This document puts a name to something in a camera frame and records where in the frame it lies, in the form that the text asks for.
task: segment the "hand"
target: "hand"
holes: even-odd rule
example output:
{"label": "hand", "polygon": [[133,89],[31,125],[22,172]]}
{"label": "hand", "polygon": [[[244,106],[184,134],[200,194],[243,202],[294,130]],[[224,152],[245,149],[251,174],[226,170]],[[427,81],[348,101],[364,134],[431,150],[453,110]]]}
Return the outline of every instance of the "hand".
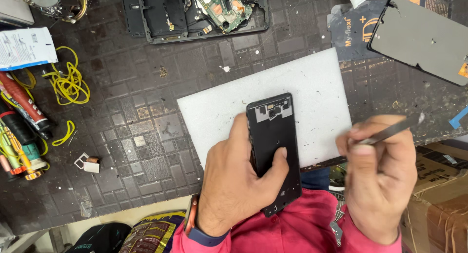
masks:
{"label": "hand", "polygon": [[373,116],[336,139],[338,151],[348,158],[344,195],[351,218],[366,237],[380,244],[398,238],[401,214],[416,184],[413,135],[405,130],[375,147],[355,143],[404,118]]}
{"label": "hand", "polygon": [[251,150],[247,117],[241,113],[229,139],[208,151],[196,226],[212,237],[272,204],[288,174],[286,148],[276,150],[273,166],[262,178],[250,163]]}

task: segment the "tiled pattern mat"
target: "tiled pattern mat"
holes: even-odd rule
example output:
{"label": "tiled pattern mat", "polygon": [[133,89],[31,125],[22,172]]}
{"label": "tiled pattern mat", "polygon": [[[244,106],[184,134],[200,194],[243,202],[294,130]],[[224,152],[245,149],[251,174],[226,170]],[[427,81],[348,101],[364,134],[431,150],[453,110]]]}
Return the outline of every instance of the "tiled pattern mat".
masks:
{"label": "tiled pattern mat", "polygon": [[[56,47],[77,52],[90,102],[58,105],[39,76],[44,67],[31,68],[37,104],[59,125],[54,139],[65,134],[67,120],[79,132],[69,146],[49,142],[51,168],[43,177],[6,183],[0,174],[1,214],[23,234],[85,219],[81,205],[91,206],[94,217],[198,192],[203,171],[176,99],[329,48],[326,17],[344,3],[349,0],[270,0],[272,25],[264,33],[161,46],[128,35],[121,0],[92,0],[83,20],[50,30]],[[466,25],[467,0],[454,3],[453,20]],[[53,23],[34,14],[37,26]],[[251,24],[262,21],[256,14]],[[72,60],[67,51],[59,58]],[[385,58],[341,67],[353,122],[424,108],[434,122],[420,128],[416,141],[466,133],[466,126],[454,131],[447,123],[468,104],[465,88]],[[101,158],[99,174],[73,165],[83,152]]]}

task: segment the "circuit board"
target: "circuit board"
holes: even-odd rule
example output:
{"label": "circuit board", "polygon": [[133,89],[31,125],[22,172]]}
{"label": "circuit board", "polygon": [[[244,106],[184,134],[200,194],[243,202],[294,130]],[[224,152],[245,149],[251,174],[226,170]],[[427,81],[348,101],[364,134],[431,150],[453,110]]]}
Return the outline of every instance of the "circuit board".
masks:
{"label": "circuit board", "polygon": [[229,33],[252,14],[252,7],[242,0],[197,0],[203,12],[207,12],[216,25]]}

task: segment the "jeans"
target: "jeans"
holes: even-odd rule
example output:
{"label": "jeans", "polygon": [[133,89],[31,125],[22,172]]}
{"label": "jeans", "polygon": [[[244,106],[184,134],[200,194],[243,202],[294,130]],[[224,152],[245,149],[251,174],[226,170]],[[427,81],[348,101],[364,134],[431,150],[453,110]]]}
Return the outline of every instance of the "jeans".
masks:
{"label": "jeans", "polygon": [[301,173],[303,188],[328,191],[330,185],[330,167]]}

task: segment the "red shirt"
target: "red shirt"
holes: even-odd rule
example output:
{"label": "red shirt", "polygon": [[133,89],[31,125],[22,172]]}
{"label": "red shirt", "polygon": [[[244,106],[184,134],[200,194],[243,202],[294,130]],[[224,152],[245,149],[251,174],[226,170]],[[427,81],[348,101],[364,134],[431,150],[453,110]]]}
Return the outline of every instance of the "red shirt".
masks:
{"label": "red shirt", "polygon": [[330,223],[335,220],[337,200],[324,190],[302,190],[302,196],[276,215],[259,212],[235,225],[219,245],[207,247],[187,238],[183,225],[174,233],[173,253],[401,253],[401,235],[391,245],[364,236],[354,225],[346,208],[338,225],[343,231],[338,247]]}

